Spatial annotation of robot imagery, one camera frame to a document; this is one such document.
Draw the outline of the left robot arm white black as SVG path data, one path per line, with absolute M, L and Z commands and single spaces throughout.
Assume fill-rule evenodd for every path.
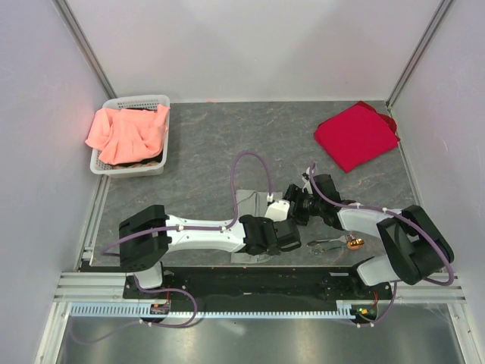
M 134 273 L 140 290 L 158 298 L 166 290 L 161 259 L 167 253 L 215 249 L 250 256 L 291 252 L 302 243 L 290 219 L 242 215 L 236 220 L 201 221 L 168 215 L 153 205 L 119 224 L 120 268 Z

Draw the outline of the grey cloth napkin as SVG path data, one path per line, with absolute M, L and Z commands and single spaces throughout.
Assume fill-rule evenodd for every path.
M 243 215 L 252 215 L 255 217 L 264 217 L 267 211 L 266 193 L 254 190 L 237 190 L 236 201 L 239 211 L 239 217 Z M 256 265 L 269 262 L 273 259 L 267 253 L 256 256 L 248 253 L 231 253 L 230 263 L 236 265 Z

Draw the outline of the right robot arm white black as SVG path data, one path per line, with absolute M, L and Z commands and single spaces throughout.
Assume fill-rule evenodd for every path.
M 428 281 L 441 286 L 454 281 L 454 252 L 421 206 L 362 205 L 342 199 L 329 174 L 305 174 L 303 179 L 305 186 L 291 184 L 283 194 L 292 220 L 305 226 L 311 217 L 319 217 L 332 228 L 376 237 L 383 244 L 384 255 L 358 263 L 357 273 L 347 279 L 353 297 L 365 298 L 375 285 L 391 281 L 407 285 Z

